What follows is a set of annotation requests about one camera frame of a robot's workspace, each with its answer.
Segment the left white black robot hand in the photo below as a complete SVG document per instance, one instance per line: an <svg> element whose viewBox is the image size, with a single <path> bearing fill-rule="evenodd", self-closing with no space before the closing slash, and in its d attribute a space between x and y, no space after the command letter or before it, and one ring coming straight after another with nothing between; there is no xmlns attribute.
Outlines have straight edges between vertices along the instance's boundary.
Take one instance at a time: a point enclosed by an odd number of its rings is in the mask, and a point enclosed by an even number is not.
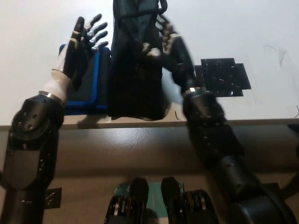
<svg viewBox="0 0 299 224"><path fill-rule="evenodd" d="M82 16L78 18L69 42L52 69L50 81L38 93L37 98L41 102L50 101L65 106L69 92L78 90L90 59L108 45L107 41L101 40L108 34L105 30L107 22L94 26L101 18L102 14L97 14L88 22Z"/></svg>

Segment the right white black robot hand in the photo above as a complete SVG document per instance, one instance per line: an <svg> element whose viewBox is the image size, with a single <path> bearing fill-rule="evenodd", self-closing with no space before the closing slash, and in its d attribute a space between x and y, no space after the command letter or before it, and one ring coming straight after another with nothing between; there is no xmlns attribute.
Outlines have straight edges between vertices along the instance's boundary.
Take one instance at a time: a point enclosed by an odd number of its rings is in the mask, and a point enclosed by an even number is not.
<svg viewBox="0 0 299 224"><path fill-rule="evenodd" d="M143 44L142 55L171 72L172 79L181 88L182 95L202 91L203 87L196 78L194 64L182 35L164 15L158 16L157 24L160 26L158 31L162 49L146 42Z"/></svg>

